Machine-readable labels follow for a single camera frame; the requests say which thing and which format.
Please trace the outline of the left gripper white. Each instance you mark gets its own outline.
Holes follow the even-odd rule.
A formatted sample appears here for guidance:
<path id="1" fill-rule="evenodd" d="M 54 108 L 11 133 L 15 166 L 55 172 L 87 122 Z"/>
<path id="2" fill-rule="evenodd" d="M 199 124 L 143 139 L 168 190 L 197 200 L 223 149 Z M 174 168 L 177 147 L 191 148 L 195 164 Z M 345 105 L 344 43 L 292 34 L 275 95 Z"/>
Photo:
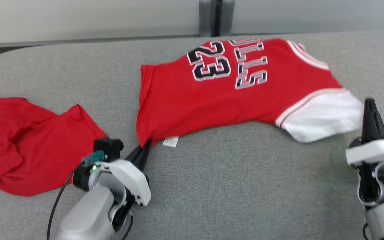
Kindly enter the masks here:
<path id="1" fill-rule="evenodd" d="M 90 191 L 98 187 L 108 188 L 117 202 L 125 204 L 127 194 L 133 203 L 147 206 L 151 191 L 143 170 L 147 163 L 152 141 L 137 146 L 126 158 L 113 162 L 95 162 L 89 166 L 80 165 L 74 170 L 74 186 Z"/>

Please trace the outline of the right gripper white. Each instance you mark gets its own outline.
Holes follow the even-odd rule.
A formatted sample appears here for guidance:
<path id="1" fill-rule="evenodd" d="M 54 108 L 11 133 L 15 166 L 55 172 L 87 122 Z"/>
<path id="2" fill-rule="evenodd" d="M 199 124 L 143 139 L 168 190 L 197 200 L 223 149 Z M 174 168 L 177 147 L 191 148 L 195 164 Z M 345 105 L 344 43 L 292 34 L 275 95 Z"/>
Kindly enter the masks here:
<path id="1" fill-rule="evenodd" d="M 366 98 L 364 101 L 362 140 L 373 141 L 346 149 L 347 164 L 360 166 L 363 162 L 367 164 L 384 162 L 384 123 L 372 98 Z"/>

